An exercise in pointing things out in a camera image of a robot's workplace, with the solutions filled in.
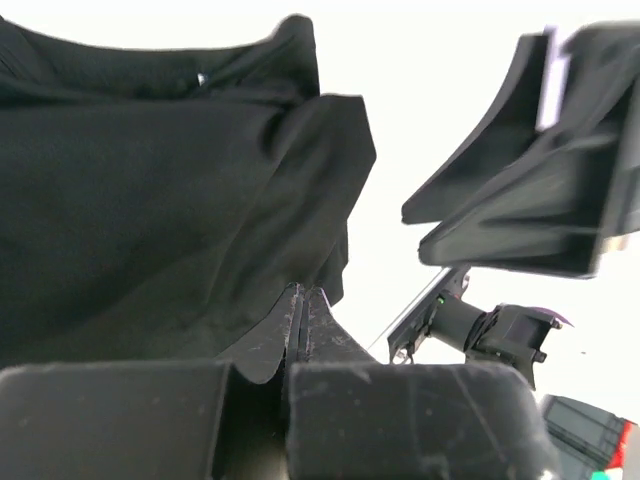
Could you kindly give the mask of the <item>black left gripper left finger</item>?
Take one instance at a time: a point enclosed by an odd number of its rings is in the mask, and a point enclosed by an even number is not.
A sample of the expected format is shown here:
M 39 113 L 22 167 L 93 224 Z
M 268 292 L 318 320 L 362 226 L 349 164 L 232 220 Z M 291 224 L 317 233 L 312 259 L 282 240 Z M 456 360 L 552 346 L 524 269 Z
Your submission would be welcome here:
M 1 373 L 5 479 L 283 479 L 281 396 L 303 291 L 215 359 Z

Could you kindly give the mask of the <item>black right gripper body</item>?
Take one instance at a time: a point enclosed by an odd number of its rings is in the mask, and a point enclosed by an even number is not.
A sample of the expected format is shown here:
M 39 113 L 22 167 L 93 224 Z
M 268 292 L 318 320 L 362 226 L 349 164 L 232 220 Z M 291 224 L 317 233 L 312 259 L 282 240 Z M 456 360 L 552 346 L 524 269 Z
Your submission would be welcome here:
M 639 228 L 639 26 L 594 24 L 568 42 L 568 84 L 549 157 L 549 236 L 592 250 Z

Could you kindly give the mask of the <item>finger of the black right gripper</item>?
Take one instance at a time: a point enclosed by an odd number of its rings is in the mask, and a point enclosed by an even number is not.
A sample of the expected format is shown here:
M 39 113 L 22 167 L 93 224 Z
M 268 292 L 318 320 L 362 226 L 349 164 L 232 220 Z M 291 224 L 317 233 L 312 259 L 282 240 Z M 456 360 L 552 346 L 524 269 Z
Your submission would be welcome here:
M 489 109 L 448 160 L 404 203 L 405 224 L 444 220 L 537 138 L 549 36 L 524 34 Z
M 420 243 L 432 266 L 584 277 L 615 223 L 620 135 L 541 136 Z

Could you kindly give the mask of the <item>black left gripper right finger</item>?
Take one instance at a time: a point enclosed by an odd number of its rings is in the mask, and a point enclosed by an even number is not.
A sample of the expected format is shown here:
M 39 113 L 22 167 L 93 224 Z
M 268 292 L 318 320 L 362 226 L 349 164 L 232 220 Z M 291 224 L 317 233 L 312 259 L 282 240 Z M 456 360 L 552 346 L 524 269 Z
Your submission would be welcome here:
M 496 363 L 288 359 L 293 479 L 555 479 L 524 378 Z

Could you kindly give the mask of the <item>black t-shirt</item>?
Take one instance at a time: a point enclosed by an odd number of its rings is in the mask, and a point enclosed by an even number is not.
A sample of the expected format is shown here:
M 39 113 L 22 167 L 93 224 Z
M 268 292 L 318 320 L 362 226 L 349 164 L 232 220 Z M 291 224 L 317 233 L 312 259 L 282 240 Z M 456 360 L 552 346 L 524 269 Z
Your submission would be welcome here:
M 118 50 L 1 24 L 1 362 L 213 356 L 292 283 L 343 296 L 376 152 L 313 25 Z

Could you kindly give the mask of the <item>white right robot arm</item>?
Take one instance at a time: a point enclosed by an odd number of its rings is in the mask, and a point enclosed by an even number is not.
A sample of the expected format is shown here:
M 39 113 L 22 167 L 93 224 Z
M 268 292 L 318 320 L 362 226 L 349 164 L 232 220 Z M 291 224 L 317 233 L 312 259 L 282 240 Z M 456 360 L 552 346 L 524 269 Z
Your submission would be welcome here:
M 489 109 L 405 202 L 402 220 L 432 225 L 418 253 L 439 274 L 388 334 L 390 353 L 413 354 L 433 337 L 531 378 L 560 322 L 517 305 L 466 304 L 466 274 L 587 277 L 607 239 L 638 230 L 638 24 L 521 36 Z

